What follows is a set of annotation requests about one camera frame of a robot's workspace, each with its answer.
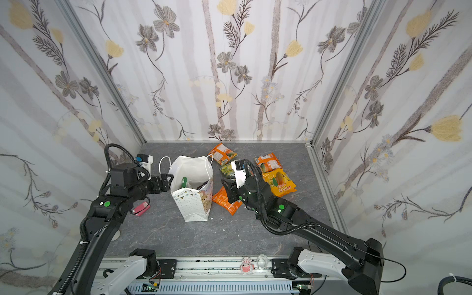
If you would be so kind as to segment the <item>orange chips packet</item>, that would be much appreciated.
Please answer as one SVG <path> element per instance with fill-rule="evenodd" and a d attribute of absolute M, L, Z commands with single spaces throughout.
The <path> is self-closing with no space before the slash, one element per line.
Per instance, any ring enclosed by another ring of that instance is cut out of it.
<path fill-rule="evenodd" d="M 215 195 L 212 196 L 212 201 L 225 208 L 232 216 L 234 216 L 234 214 L 243 204 L 240 200 L 230 203 L 224 187 L 222 187 Z"/>

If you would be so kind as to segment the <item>white cartoon paper bag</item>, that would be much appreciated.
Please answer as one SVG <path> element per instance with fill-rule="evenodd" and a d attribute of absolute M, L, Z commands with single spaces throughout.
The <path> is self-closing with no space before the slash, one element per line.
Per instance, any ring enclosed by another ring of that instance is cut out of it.
<path fill-rule="evenodd" d="M 202 222 L 209 218 L 214 183 L 212 163 L 211 156 L 178 156 L 170 162 L 168 173 L 173 175 L 170 192 L 185 222 Z M 182 189 L 183 177 L 188 178 L 188 187 Z"/>

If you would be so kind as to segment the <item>green snack packet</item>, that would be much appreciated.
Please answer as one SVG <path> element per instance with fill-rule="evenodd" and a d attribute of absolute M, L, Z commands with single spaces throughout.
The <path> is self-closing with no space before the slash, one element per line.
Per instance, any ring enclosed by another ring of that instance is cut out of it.
<path fill-rule="evenodd" d="M 188 187 L 188 178 L 187 177 L 183 177 L 182 178 L 182 181 L 181 181 L 181 188 L 187 188 Z"/>

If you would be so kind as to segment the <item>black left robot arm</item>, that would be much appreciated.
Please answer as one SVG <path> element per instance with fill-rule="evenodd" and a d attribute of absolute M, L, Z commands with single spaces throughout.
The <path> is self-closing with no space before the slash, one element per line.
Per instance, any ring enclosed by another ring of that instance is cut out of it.
<path fill-rule="evenodd" d="M 109 150 L 121 145 L 104 147 L 107 175 L 98 197 L 90 204 L 86 217 L 79 225 L 80 240 L 52 295 L 88 295 L 104 255 L 135 202 L 149 199 L 150 194 L 168 192 L 174 176 L 151 174 L 151 156 L 138 154 L 129 163 L 113 165 Z"/>

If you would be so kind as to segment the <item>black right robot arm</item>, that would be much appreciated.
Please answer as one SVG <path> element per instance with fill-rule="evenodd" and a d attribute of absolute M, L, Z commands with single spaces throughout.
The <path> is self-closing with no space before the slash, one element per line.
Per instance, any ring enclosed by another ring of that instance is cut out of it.
<path fill-rule="evenodd" d="M 381 242 L 374 238 L 361 240 L 350 237 L 316 220 L 296 204 L 277 197 L 271 191 L 259 167 L 248 160 L 231 162 L 234 179 L 222 179 L 230 203 L 241 201 L 254 211 L 263 227 L 276 236 L 294 234 L 333 255 L 343 263 L 334 276 L 345 280 L 361 295 L 377 295 L 385 263 Z"/>

